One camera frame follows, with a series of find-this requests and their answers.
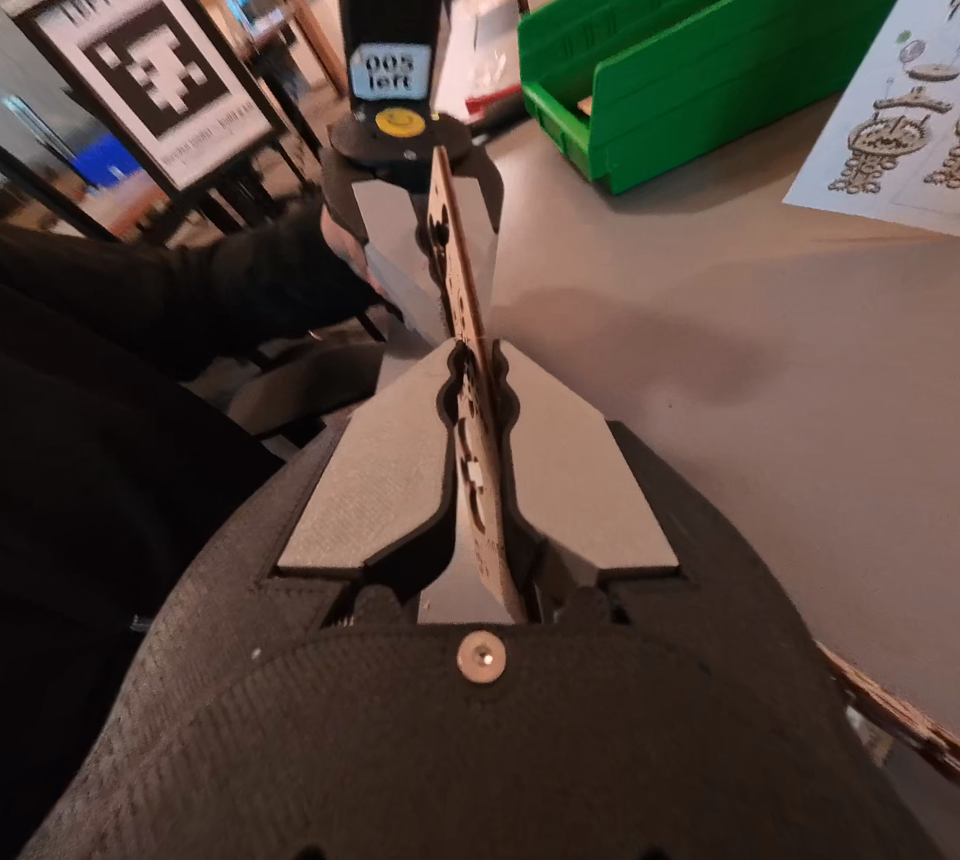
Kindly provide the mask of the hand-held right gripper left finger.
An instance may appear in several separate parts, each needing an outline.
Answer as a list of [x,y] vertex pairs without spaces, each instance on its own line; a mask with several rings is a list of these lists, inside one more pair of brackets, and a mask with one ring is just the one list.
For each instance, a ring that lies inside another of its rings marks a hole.
[[461,344],[445,341],[350,416],[277,561],[284,573],[358,576],[445,512],[452,446],[445,394]]

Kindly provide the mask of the blue container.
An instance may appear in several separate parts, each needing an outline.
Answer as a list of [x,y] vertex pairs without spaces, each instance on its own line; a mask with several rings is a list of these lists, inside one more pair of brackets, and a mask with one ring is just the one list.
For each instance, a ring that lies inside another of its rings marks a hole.
[[97,136],[67,162],[93,189],[111,189],[142,171],[133,154],[109,132]]

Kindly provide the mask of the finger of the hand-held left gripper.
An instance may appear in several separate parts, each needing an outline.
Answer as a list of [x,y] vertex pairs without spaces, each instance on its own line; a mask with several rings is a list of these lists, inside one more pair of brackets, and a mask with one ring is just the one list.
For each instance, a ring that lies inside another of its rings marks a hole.
[[475,178],[454,177],[453,191],[469,255],[478,307],[488,312],[494,287],[498,234],[493,230],[481,185]]
[[435,349],[450,339],[441,288],[418,241],[420,226],[409,193],[381,180],[354,182],[352,193],[366,230],[366,266],[403,326]]

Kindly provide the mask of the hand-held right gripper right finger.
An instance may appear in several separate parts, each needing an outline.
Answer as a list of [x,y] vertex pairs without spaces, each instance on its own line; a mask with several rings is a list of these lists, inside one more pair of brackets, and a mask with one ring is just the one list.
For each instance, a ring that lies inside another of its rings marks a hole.
[[505,547],[518,587],[675,574],[678,556],[603,414],[514,344],[494,346]]

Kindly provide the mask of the person's left hand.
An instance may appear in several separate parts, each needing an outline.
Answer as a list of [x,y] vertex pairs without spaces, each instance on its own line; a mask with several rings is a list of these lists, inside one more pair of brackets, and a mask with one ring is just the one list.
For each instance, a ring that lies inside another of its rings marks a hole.
[[327,205],[323,205],[321,210],[320,229],[327,246],[351,269],[355,276],[364,280],[376,291],[386,304],[392,304],[393,300],[368,264],[366,251],[360,241],[334,220]]

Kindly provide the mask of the folded assembly instruction leaflet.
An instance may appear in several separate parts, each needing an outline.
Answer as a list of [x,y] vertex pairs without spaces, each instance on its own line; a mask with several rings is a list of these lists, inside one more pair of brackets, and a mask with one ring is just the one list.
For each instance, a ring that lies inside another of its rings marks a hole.
[[897,0],[783,201],[959,235],[959,0]]

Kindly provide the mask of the long green plastic bin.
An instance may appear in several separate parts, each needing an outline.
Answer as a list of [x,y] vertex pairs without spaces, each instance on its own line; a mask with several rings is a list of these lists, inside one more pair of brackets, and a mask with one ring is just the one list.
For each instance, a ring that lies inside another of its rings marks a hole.
[[620,194],[845,87],[896,0],[552,0],[520,21],[527,110]]

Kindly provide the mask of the person's left forearm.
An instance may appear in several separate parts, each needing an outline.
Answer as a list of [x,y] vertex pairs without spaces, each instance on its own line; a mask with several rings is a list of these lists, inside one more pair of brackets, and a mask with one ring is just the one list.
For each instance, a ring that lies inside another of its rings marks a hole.
[[176,380],[382,302],[324,237],[318,206],[195,249],[2,228],[2,288]]

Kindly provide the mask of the wooden laser-cut parts sheet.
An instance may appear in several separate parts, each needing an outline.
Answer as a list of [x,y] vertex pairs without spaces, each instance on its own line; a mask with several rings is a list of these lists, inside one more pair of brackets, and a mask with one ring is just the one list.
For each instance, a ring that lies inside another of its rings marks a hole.
[[524,607],[503,536],[491,348],[447,153],[441,146],[433,152],[426,231],[454,340],[455,545],[448,569],[427,594],[426,619],[522,623]]

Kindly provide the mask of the fiducial marker sign board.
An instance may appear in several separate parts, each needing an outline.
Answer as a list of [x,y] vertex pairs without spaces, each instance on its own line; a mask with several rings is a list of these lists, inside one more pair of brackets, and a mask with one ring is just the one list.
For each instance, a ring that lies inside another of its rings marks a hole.
[[199,0],[3,9],[170,198],[278,139],[282,118]]

